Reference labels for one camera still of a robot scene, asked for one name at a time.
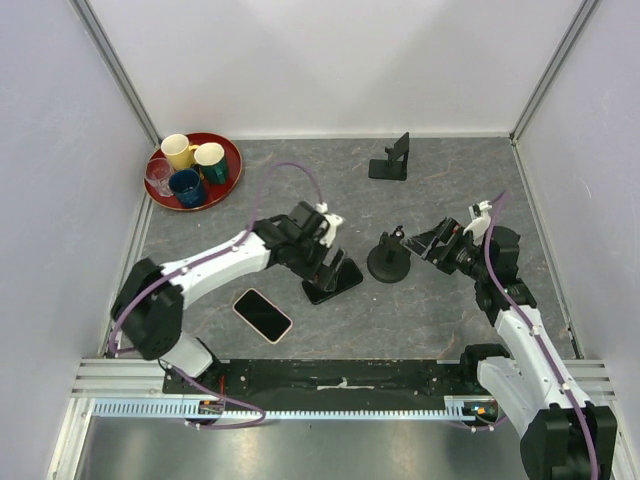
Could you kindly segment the black smartphone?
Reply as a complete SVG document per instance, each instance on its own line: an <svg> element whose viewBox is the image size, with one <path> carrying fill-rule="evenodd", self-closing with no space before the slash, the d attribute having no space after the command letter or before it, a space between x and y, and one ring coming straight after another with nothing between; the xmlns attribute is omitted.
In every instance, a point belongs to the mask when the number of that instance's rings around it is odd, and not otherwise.
<svg viewBox="0 0 640 480"><path fill-rule="evenodd" d="M302 289L312 305L319 305L360 285L363 280L364 276L355 261L346 259L337 277L334 291L322 291L307 281L302 282Z"/></svg>

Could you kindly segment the black round-base phone stand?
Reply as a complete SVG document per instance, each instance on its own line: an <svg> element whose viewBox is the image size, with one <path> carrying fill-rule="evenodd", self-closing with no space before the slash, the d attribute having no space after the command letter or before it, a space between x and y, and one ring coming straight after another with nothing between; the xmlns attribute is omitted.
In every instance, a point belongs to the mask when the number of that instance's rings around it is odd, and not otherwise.
<svg viewBox="0 0 640 480"><path fill-rule="evenodd" d="M393 284L403 280L411 268L410 252L402 245L405 237L403 226L391 233L383 232L378 244L367 256L367 269L372 277L382 283Z"/></svg>

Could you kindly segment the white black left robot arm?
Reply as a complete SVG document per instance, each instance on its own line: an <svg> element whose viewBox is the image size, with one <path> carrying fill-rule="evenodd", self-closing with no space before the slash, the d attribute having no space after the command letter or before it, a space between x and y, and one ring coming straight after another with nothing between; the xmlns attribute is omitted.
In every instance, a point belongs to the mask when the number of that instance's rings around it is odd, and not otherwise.
<svg viewBox="0 0 640 480"><path fill-rule="evenodd" d="M158 265L144 258L132 267L114 301L113 331L124 334L143 359L182 370L196 392L211 392L220 378L218 361L184 332L184 310L215 289L274 265L301 278L314 305L357 286L363 275L344 249L331 262L325 260L343 222L326 204L300 202L289 214L258 220L231 240L186 259Z"/></svg>

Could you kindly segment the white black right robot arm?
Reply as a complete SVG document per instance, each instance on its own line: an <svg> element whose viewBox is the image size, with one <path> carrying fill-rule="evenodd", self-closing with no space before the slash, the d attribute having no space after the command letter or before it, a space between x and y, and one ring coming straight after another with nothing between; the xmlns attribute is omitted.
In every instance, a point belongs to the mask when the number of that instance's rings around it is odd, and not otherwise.
<svg viewBox="0 0 640 480"><path fill-rule="evenodd" d="M501 347L465 349L458 381L467 392L487 390L520 438L530 479L608 479L617 435L611 408L598 406L557 353L537 302L519 277L519 235L492 226L476 240L453 218L403 240L438 270L474 282L476 303L503 340Z"/></svg>

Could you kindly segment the black angled desk phone stand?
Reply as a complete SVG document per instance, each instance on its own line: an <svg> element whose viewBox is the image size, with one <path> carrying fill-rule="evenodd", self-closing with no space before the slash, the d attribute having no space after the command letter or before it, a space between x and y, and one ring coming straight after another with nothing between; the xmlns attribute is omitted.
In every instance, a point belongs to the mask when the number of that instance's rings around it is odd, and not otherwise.
<svg viewBox="0 0 640 480"><path fill-rule="evenodd" d="M405 132L391 147L386 147L386 159L371 159L368 177L377 180L406 181L410 151L410 133Z"/></svg>

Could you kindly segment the pink-cased smartphone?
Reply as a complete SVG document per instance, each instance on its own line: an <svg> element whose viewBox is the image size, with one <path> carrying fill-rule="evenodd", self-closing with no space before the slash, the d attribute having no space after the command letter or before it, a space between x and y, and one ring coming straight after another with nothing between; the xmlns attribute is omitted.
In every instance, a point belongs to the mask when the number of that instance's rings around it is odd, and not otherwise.
<svg viewBox="0 0 640 480"><path fill-rule="evenodd" d="M277 344L293 327L291 318L254 288L244 292L232 309L270 344Z"/></svg>

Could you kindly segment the green mug white inside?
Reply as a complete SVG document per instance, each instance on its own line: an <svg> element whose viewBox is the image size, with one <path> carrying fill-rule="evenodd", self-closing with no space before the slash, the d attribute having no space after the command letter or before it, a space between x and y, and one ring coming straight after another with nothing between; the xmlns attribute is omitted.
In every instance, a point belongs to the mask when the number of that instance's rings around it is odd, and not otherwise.
<svg viewBox="0 0 640 480"><path fill-rule="evenodd" d="M223 146L216 142L201 144L194 152L194 160L210 184L223 185L229 177L229 167Z"/></svg>

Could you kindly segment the dark blue mug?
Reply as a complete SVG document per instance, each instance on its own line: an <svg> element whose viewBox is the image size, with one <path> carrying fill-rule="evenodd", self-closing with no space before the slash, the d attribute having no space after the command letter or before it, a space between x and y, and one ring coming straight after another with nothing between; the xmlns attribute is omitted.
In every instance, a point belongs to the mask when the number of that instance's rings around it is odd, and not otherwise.
<svg viewBox="0 0 640 480"><path fill-rule="evenodd" d="M174 173L169 187L183 208L193 209L205 204L207 193L204 184L200 174L192 168Z"/></svg>

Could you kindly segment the clear drinking glass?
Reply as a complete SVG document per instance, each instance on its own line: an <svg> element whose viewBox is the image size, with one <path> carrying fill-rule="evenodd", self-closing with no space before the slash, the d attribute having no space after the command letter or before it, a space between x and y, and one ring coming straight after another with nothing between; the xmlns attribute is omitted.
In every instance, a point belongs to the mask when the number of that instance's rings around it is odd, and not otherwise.
<svg viewBox="0 0 640 480"><path fill-rule="evenodd" d="M162 197L170 197L173 192L169 187L169 180L174 174L170 162L164 157L152 158L146 166L145 180Z"/></svg>

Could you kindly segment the yellow mug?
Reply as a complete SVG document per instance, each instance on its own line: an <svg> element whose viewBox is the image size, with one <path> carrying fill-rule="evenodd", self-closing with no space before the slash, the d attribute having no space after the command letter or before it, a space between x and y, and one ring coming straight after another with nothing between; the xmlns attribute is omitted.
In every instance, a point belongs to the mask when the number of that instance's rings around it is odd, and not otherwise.
<svg viewBox="0 0 640 480"><path fill-rule="evenodd" d="M160 145L162 154L176 171L190 168L194 164L194 152L197 148L198 145L192 144L183 134L169 135Z"/></svg>

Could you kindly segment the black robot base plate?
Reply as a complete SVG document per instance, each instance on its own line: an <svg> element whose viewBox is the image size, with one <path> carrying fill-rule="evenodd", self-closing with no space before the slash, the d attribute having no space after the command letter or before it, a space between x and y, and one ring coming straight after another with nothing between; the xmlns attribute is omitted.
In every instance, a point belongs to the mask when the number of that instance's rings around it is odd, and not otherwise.
<svg viewBox="0 0 640 480"><path fill-rule="evenodd" d="M279 360L221 362L197 382L268 408L437 408L447 396L486 396L457 362L436 360Z"/></svg>

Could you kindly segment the aluminium frame rail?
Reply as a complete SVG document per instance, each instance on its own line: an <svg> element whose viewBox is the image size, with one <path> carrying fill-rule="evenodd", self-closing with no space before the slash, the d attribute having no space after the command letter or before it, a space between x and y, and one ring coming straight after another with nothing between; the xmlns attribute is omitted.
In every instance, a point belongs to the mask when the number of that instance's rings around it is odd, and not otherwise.
<svg viewBox="0 0 640 480"><path fill-rule="evenodd" d="M143 359L83 359L72 398L154 398L162 395L165 372Z"/></svg>

